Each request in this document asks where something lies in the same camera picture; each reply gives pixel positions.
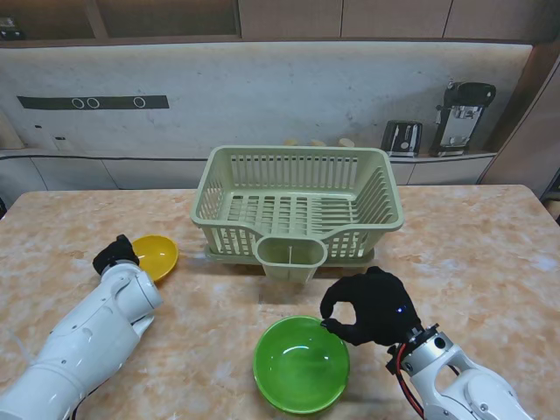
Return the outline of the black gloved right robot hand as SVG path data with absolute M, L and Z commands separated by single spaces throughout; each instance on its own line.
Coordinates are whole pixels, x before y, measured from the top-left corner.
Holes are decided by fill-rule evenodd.
M 349 303 L 355 322 L 342 324 L 333 317 L 337 303 Z M 407 333 L 421 327 L 421 319 L 396 276 L 374 266 L 364 274 L 344 276 L 325 292 L 320 303 L 321 325 L 354 346 L 368 342 L 390 347 L 407 340 Z

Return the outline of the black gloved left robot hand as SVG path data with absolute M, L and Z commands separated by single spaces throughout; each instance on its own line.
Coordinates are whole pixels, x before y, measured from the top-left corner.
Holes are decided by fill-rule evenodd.
M 107 268 L 121 262 L 139 265 L 139 258 L 134 252 L 132 243 L 125 234 L 119 234 L 113 242 L 94 258 L 93 267 L 101 276 Z

